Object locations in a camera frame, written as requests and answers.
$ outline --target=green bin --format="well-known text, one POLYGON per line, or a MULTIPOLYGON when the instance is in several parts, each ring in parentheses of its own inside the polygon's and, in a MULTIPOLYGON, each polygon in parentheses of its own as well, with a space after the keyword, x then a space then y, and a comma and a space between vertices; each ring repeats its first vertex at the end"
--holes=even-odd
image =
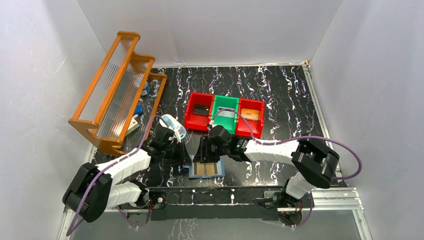
MULTIPOLYGON (((220 108, 230 108, 237 112, 239 110, 239 99, 237 97, 215 95, 210 118, 215 116, 220 108)), ((214 123, 223 126, 230 134, 234 134, 236 132, 237 114, 230 111, 222 111, 215 117, 214 123)))

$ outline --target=corrugated translucent panel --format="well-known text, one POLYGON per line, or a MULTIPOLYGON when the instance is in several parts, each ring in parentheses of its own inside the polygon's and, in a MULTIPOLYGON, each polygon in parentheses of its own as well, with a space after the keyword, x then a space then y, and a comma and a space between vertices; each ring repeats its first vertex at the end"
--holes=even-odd
POLYGON ((125 120, 130 114, 130 108, 136 98, 140 81, 143 78, 148 62, 140 62, 135 67, 140 72, 136 72, 131 64, 125 71, 124 76, 113 96, 112 102, 106 111, 103 121, 97 131, 97 136, 111 139, 118 139, 122 132, 125 120))
POLYGON ((103 73, 101 74, 78 119, 94 121, 94 118, 105 99, 106 93, 108 92, 109 87, 111 86, 111 83, 123 62, 131 43, 132 40, 128 39, 121 39, 119 41, 112 57, 104 68, 103 73))

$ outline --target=metal frame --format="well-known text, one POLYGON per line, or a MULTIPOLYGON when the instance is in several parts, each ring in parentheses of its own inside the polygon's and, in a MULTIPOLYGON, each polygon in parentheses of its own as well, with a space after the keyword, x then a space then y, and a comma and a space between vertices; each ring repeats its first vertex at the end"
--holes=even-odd
MULTIPOLYGON (((239 66, 302 66, 303 72, 305 74, 306 83, 308 85, 313 103, 315 105, 316 114, 318 116, 319 123, 321 125, 322 133, 324 137, 330 138, 330 134, 327 129, 326 122, 324 120, 323 113, 321 111, 320 104, 318 102, 317 94, 314 89, 314 84, 312 81, 311 73, 309 72, 308 66, 305 62, 299 63, 264 63, 264 64, 247 64, 247 65, 237 65, 239 66)), ((235 65, 210 65, 210 66, 167 66, 166 68, 189 68, 189 67, 236 67, 235 65)), ((333 145, 329 142, 328 146, 333 148, 333 145)), ((96 147, 93 146, 89 157, 88 162, 91 162, 94 154, 96 153, 96 147)), ((341 177, 342 172, 340 166, 337 165, 336 176, 341 177)), ((364 207, 362 205, 361 199, 358 195, 356 187, 334 187, 329 189, 317 188, 311 191, 315 207, 314 211, 337 211, 337 210, 352 210, 353 216, 356 222, 356 226, 359 232, 359 235, 362 240, 372 240, 370 231, 368 229, 367 221, 364 216, 364 207)), ((278 211, 294 211, 294 208, 278 208, 278 211)), ((104 212, 106 213, 117 213, 117 209, 107 209, 104 212)), ((128 213, 147 213, 147 209, 129 209, 128 213)), ((71 223, 72 218, 74 217, 74 212, 68 208, 64 210, 62 225, 60 228, 58 240, 69 240, 70 237, 66 236, 66 232, 71 223)))

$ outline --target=marble tabletop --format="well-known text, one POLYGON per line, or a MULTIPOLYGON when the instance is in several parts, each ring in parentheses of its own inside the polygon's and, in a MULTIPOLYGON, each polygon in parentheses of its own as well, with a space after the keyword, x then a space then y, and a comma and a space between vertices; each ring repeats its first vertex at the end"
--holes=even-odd
MULTIPOLYGON (((236 98, 260 100, 265 103, 262 138, 284 140, 301 134, 323 136, 305 73, 300 65, 280 66, 220 66, 154 68, 154 73, 166 74, 158 115, 170 114, 184 124, 184 113, 190 93, 206 93, 236 98)), ((151 92, 142 96, 144 114, 137 120, 141 127, 130 133, 122 149, 130 151, 142 138, 148 117, 158 92, 159 82, 149 82, 151 92)), ((201 134, 188 132, 184 141, 189 154, 195 154, 201 134)), ((95 163, 116 157, 96 152, 95 163)), ((146 187, 225 187, 283 186, 296 174, 294 166, 271 161, 236 162, 224 157, 224 177, 189 179, 189 171, 181 165, 164 160, 130 178, 146 187)))

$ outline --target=white wall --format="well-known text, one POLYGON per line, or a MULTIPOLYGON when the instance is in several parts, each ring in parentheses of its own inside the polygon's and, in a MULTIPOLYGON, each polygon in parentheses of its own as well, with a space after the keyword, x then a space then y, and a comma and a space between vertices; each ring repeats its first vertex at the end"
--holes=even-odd
POLYGON ((0 1, 1 239, 57 238, 90 148, 67 121, 104 57, 76 0, 0 1))
POLYGON ((342 0, 78 0, 107 51, 117 31, 155 66, 310 60, 342 0))
MULTIPOLYGON (((363 158, 375 240, 424 236, 424 2, 344 0, 311 62, 330 135, 363 158)), ((356 169, 342 154, 344 173, 356 169)))

